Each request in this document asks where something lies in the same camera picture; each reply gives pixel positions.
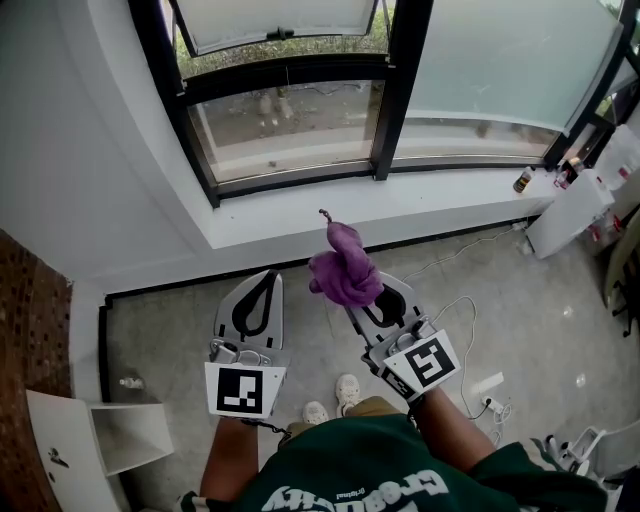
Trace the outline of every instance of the white sneaker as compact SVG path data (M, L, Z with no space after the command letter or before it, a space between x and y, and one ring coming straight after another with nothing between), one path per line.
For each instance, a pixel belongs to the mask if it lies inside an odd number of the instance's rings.
M342 418L348 409L351 409L360 401L360 384L355 375L345 373L336 382L336 397L338 409L336 417Z
M320 402L309 402L302 408L302 420L311 425L320 425L329 421L329 414Z

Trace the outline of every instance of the black window frame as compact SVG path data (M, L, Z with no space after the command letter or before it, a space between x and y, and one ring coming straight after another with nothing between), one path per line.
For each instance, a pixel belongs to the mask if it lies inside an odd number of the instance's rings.
M639 8L640 2L638 0L623 0L618 16L618 21L622 25L622 33L611 60L600 82L593 90L591 98L571 128L569 135L565 136L564 134L560 134L545 154L544 160L548 169L555 169L557 167L564 159L565 153L573 146L587 125L592 124L596 128L584 146L578 151L578 157L580 157L587 166L593 166L595 164L602 150L615 132L616 124L596 114L596 110L600 103L607 97L607 92L625 59L629 61L631 67L633 67L638 77L640 77L640 60L638 60L638 56L631 50L631 38L636 27L636 15ZM617 125L626 122L639 100L640 90L636 88L633 98L628 105L624 107L623 114L618 119Z
M496 155L495 157L480 158L474 155L461 155L459 157L430 157L426 159L433 163L424 163L421 159L415 159L415 164L405 165L402 163L393 166L434 1L436 0L397 0L388 42L388 54L348 53L277 58L214 70L186 79L182 78L178 69L161 1L129 0L129 7L154 83L169 120L187 160L213 208L220 206L221 199L274 188L354 176L370 176L376 181L384 181L390 173L397 172L514 168L526 165L545 165L551 169L558 165L582 130L592 121L593 124L598 123L600 127L596 130L596 133L599 134L597 140L590 139L589 153L591 154L596 147L604 147L602 141L605 139L608 141L615 126L609 126L611 123L603 125L603 122L607 123L604 119L602 122L598 119L594 121L594 112L610 87L622 60L625 56L628 57L628 52L636 59L635 61L630 60L634 69L636 66L639 66L638 69L640 69L637 57L630 51L638 0L623 1L619 17L619 21L623 25L622 36L600 82L593 89L591 98L576 119L569 135L559 134L544 157ZM188 108L190 106L259 89L342 80L384 81L384 91L368 161L280 171L222 183L216 181L189 116ZM631 107L635 107L640 100L639 94L640 92L636 90L634 97L629 102L629 115L632 111Z

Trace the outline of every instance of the electrical outlet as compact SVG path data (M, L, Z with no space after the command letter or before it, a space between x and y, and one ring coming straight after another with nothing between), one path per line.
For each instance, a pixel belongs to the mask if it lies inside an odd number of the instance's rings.
M488 405L489 409L491 409L496 414L502 414L504 411L504 406L500 404L500 402L496 401L495 398L491 398L488 395L482 397L482 405Z

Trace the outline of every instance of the green shirt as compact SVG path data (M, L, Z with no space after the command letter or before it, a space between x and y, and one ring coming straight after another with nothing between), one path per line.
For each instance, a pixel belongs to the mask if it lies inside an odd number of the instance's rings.
M194 493L181 509L197 510ZM586 478L545 471L520 443L496 451L469 474L429 453L404 415L350 417L303 432L273 455L233 504L210 510L412 512L543 510L600 512L606 494Z

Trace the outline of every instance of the gray tile floor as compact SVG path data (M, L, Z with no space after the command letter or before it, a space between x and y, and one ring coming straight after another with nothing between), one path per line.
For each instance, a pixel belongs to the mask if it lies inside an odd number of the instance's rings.
M479 238L507 228L452 237L375 253L380 270L396 277L455 254ZM522 232L482 242L459 257L433 266L408 282L432 317L457 297L468 295L478 308L476 338L468 358L465 396L473 413L481 410L474 383L495 373L504 383L491 390L513 413L502 443L557 433L575 439L587 425L614 429L640 417L640 345L637 327L622 337L626 319L614 319L600 298L594 262L573 243L543 261L521 253ZM320 400L335 414L336 378L354 373L363 396L379 394L406 410L386 384L360 361L364 341L345 312L308 292L309 272L282 272L285 283L285 343L292 364L273 423L298 420L303 404ZM215 419L206 408L203 362L217 305L241 279L149 293L114 301L108 315L108 357L114 401L165 404L175 453L130 472L141 502L170 510L175 498L199 487L213 438ZM471 337L468 301L450 308L438 327L447 330L462 359ZM146 390L117 385L122 376L141 376ZM584 384L579 376L584 375ZM444 384L460 407L461 374ZM496 429L485 414L478 426ZM260 457L274 452L278 436L260 429Z

